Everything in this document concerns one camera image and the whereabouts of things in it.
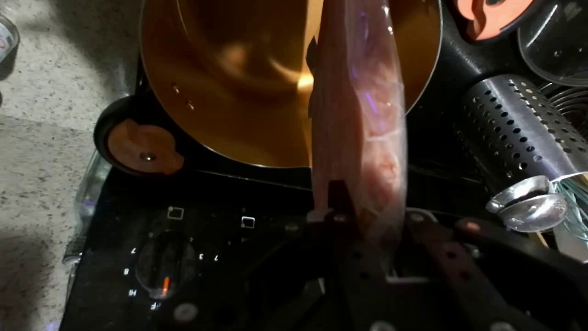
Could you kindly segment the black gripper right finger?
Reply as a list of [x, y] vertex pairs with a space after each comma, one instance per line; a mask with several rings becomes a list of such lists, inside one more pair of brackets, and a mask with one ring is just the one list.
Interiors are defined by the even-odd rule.
[[489, 221], [408, 214], [467, 331], [588, 331], [588, 267]]

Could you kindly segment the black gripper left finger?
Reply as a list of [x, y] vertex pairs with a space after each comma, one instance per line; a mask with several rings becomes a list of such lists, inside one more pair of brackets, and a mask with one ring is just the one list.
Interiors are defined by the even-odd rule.
[[268, 260], [257, 331], [393, 331], [386, 269], [358, 232], [343, 182], [329, 184], [323, 223]]

